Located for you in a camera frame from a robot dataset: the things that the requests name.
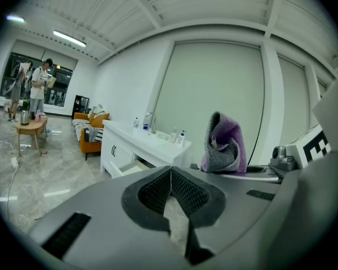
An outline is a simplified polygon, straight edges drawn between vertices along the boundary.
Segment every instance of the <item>white bottle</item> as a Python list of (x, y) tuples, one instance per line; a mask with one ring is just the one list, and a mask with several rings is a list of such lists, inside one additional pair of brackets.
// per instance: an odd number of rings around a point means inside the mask
[(171, 132), (169, 141), (172, 142), (172, 143), (175, 143), (175, 140), (176, 140), (176, 127)]
[(183, 147), (184, 146), (184, 142), (185, 142), (185, 136), (184, 136), (184, 130), (181, 131), (180, 135), (178, 136), (178, 139), (176, 141), (176, 143), (178, 144), (178, 146)]
[(135, 118), (135, 120), (133, 122), (133, 127), (137, 128), (138, 125), (139, 125), (139, 119)]

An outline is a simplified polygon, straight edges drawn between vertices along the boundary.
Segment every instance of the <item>white cable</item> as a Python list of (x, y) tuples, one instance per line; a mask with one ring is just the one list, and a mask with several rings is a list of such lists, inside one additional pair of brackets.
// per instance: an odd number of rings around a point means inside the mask
[(4, 143), (4, 144), (7, 144), (7, 145), (10, 146), (11, 151), (9, 152), (9, 154), (15, 154), (15, 155), (16, 155), (16, 160), (17, 160), (17, 168), (15, 169), (15, 172), (14, 172), (14, 174), (13, 174), (12, 177), (11, 177), (11, 182), (10, 182), (10, 185), (9, 185), (9, 189), (8, 189), (8, 191), (7, 191), (6, 217), (7, 217), (7, 221), (9, 221), (9, 198), (10, 198), (10, 189), (11, 189), (12, 183), (13, 183), (13, 181), (14, 181), (14, 177), (15, 177), (17, 171), (18, 171), (19, 168), (20, 168), (20, 165), (19, 165), (19, 159), (17, 158), (17, 153), (16, 153), (16, 151), (15, 151), (13, 145), (12, 145), (11, 143), (9, 143), (9, 142), (2, 141), (2, 140), (0, 140), (0, 142), (1, 142), (1, 143)]

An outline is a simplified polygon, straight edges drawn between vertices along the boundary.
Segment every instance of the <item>marble floor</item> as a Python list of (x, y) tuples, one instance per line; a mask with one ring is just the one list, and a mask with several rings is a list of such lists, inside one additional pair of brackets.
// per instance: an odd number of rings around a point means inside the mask
[[(71, 118), (48, 116), (48, 138), (41, 134), (38, 155), (35, 140), (20, 136), (20, 168), (10, 189), (8, 221), (27, 232), (51, 209), (85, 187), (111, 179), (108, 172), (100, 171), (100, 154), (89, 154), (87, 161), (81, 153)], [(12, 143), (17, 149), (15, 124), (0, 110), (0, 140)], [(10, 146), (0, 143), (0, 211), (7, 221), (7, 194), (14, 168)], [(189, 220), (175, 198), (169, 197), (164, 216), (170, 221), (170, 239), (182, 255), (185, 253)]]

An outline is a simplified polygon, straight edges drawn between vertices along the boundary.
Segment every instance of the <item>purple towel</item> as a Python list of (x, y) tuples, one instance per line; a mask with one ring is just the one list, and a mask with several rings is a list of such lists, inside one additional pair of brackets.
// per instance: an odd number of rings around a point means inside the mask
[(204, 141), (205, 154), (201, 163), (204, 172), (231, 171), (245, 173), (246, 149), (241, 127), (220, 112), (211, 116)]

